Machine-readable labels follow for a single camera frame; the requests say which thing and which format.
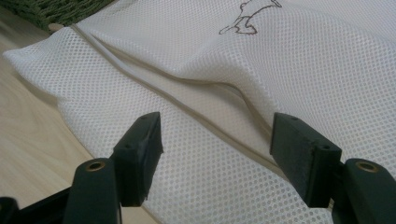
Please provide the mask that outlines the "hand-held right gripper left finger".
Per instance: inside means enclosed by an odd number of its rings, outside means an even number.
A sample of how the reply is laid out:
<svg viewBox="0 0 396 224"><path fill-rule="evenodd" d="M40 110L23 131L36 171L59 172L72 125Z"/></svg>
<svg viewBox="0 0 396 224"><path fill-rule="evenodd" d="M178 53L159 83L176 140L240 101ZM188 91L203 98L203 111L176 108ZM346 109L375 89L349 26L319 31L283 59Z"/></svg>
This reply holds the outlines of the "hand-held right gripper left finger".
<svg viewBox="0 0 396 224"><path fill-rule="evenodd" d="M110 156L123 207L141 206L147 199L162 154L161 114L152 112L139 117Z"/></svg>

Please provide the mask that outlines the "green woven basket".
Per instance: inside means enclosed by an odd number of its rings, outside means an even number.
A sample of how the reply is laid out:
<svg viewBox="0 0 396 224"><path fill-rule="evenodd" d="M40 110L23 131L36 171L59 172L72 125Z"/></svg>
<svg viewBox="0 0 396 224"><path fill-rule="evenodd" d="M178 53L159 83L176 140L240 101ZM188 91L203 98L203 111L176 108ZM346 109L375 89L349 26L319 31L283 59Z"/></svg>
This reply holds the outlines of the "green woven basket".
<svg viewBox="0 0 396 224"><path fill-rule="evenodd" d="M114 0L0 0L3 7L48 32L51 23L70 25L106 7Z"/></svg>

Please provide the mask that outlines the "white mesh laundry bag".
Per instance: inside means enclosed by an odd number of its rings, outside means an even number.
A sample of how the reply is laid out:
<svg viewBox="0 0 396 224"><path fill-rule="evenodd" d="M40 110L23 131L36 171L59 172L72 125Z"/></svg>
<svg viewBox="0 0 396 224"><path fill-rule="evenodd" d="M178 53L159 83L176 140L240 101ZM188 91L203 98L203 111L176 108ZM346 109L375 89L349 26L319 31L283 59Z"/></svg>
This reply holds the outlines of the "white mesh laundry bag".
<svg viewBox="0 0 396 224"><path fill-rule="evenodd" d="M396 177L396 0L118 0L6 57L96 157L160 113L162 224L332 224L277 174L277 112Z"/></svg>

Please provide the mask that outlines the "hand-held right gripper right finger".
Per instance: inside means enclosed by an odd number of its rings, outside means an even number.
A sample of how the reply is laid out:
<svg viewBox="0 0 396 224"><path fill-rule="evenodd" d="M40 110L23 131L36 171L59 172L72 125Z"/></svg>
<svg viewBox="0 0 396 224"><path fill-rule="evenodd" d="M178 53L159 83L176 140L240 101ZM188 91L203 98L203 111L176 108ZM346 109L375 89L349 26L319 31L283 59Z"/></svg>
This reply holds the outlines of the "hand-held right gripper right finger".
<svg viewBox="0 0 396 224"><path fill-rule="evenodd" d="M301 119L275 113L270 154L308 207L328 206L341 148Z"/></svg>

